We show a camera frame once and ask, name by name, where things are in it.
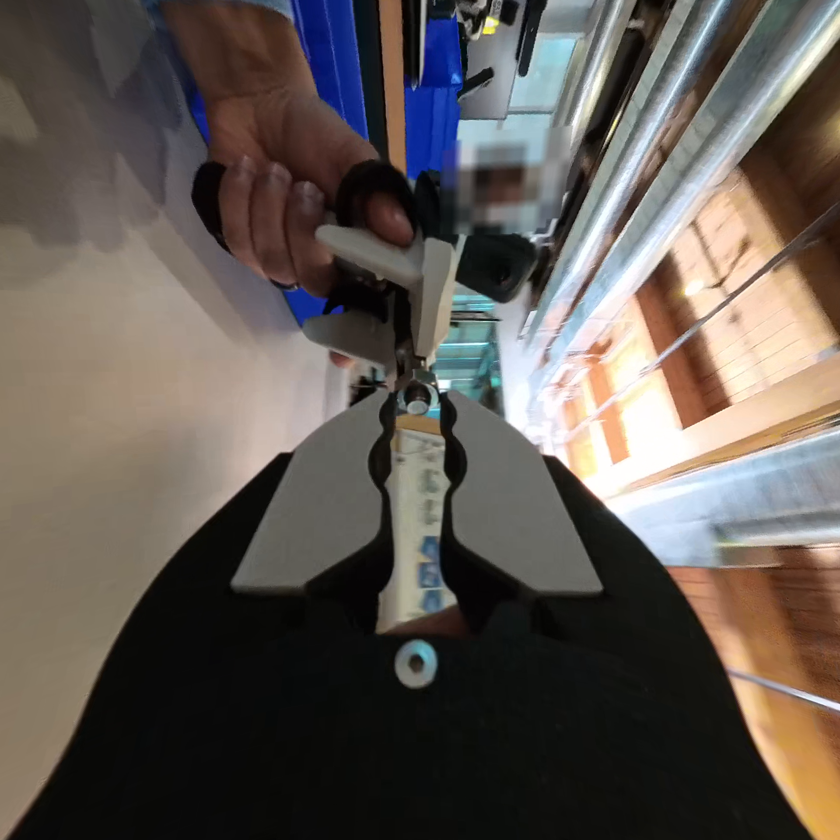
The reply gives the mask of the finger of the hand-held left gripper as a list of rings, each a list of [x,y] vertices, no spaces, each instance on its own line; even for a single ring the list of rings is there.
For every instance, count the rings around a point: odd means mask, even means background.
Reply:
[[[449,329],[458,268],[458,247],[428,238],[423,246],[423,276],[410,290],[413,352],[432,361]]]

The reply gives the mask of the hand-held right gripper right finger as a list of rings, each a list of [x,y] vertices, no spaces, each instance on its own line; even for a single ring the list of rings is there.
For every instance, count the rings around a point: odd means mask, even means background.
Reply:
[[[603,584],[540,452],[478,402],[440,409],[448,546],[529,595],[598,596]]]

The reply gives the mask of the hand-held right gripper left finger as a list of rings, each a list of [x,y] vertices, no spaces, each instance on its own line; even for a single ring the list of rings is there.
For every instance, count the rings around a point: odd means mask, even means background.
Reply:
[[[366,397],[295,449],[231,580],[234,592],[301,593],[377,536],[382,494],[369,464],[390,396]]]

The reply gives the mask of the blue plastic bin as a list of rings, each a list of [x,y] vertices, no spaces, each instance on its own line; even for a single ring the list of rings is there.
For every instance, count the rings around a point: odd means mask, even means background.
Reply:
[[[454,2],[402,2],[406,173],[455,162],[463,87]]]
[[[363,139],[369,139],[363,76],[351,1],[292,1],[293,21],[321,100]],[[217,189],[220,164],[201,164],[193,177],[192,203],[206,231],[222,249]]]

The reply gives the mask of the person's left hand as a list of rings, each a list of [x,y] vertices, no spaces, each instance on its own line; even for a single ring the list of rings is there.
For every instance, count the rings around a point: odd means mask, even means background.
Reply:
[[[327,297],[338,274],[316,231],[342,179],[379,160],[375,148],[317,93],[224,106],[207,120],[210,158],[225,168],[218,205],[232,256],[259,277]]]

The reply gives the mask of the printed instruction sheet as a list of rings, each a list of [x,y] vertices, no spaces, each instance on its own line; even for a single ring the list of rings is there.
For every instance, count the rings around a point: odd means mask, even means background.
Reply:
[[[426,430],[398,427],[386,488],[392,507],[393,571],[380,596],[377,630],[439,613],[456,603],[440,564],[449,481],[445,441]]]

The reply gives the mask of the wooden office desk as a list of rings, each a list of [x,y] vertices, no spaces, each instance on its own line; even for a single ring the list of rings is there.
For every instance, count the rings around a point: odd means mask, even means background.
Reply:
[[[403,4],[352,1],[367,139],[407,173]]]

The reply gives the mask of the silver ventilation duct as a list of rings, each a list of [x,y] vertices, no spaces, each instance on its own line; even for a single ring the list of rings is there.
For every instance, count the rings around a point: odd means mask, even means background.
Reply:
[[[694,2],[666,27],[574,221],[534,315],[528,343],[560,352],[591,318],[621,309],[711,191],[769,127],[838,41],[838,2],[766,2],[606,251],[655,142],[697,78],[730,2]]]
[[[572,164],[636,5],[635,1],[565,1],[555,2],[551,9],[551,33],[574,37],[547,150],[558,167],[555,190],[562,204],[571,190]]]

